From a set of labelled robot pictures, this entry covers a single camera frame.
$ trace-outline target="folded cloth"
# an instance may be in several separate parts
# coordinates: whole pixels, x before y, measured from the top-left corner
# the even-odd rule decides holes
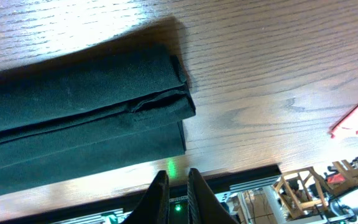
[[[161,45],[0,85],[0,195],[184,154],[194,115]]]

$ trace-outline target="wooden chair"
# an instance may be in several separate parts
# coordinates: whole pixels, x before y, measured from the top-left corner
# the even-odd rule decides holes
[[[345,181],[334,189],[334,196],[342,194],[349,188],[358,186],[358,168],[353,168],[347,160],[342,160],[341,162],[333,162],[338,172],[345,178]]]
[[[309,175],[305,178],[302,179],[300,176],[300,172],[304,172],[304,171],[308,171]],[[297,197],[295,196],[295,194],[292,192],[288,181],[291,179],[285,179],[285,176],[288,176],[290,174],[297,174],[296,177],[294,177],[293,179],[299,180],[301,182],[301,185],[305,191],[305,194],[308,198],[308,202],[299,202],[299,200],[297,199]],[[310,195],[310,193],[308,192],[308,189],[306,187],[306,183],[311,179],[314,178],[314,181],[316,183],[316,188],[318,191],[318,195],[320,197],[320,199],[317,200],[313,200],[312,196]],[[290,204],[287,203],[287,201],[284,199],[283,195],[280,194],[280,189],[281,187],[284,185],[285,190],[288,194],[288,196],[291,197],[293,203],[295,204],[295,207],[292,208],[292,206]],[[312,167],[307,167],[307,168],[303,168],[303,169],[298,169],[298,170],[293,170],[290,172],[285,172],[282,174],[282,178],[280,179],[280,181],[276,184],[276,186],[274,187],[274,190],[276,191],[276,193],[279,195],[279,197],[281,198],[283,204],[288,208],[288,211],[290,212],[290,215],[292,218],[298,218],[299,216],[302,216],[305,214],[305,210],[310,210],[310,209],[314,209],[315,205],[319,205],[321,204],[323,206],[324,210],[327,210],[327,203],[326,200],[324,198],[323,195],[323,190],[321,189],[321,187],[324,187],[329,193],[332,193],[333,190],[330,186],[328,186],[328,184],[326,183],[326,181],[316,173],[316,171],[314,171],[314,169]]]

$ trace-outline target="table surface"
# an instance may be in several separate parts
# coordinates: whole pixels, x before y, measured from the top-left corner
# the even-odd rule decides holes
[[[0,71],[149,42],[189,76],[186,155],[2,195],[0,220],[143,190],[160,169],[178,184],[189,167],[288,171],[358,156],[358,138],[328,134],[358,104],[358,1],[0,0]]]

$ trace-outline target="wood grain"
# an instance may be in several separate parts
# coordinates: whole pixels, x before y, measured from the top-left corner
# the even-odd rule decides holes
[[[289,171],[358,156],[358,138],[327,134],[358,104],[358,1],[0,0],[0,71],[102,42],[89,51],[114,53],[109,40],[139,32],[190,78],[186,155],[0,196],[0,220],[145,189],[160,169],[179,184],[189,167]]]

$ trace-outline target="green led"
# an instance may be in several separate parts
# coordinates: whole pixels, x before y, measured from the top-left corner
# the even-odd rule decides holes
[[[181,205],[175,205],[175,211],[180,212],[181,210]]]

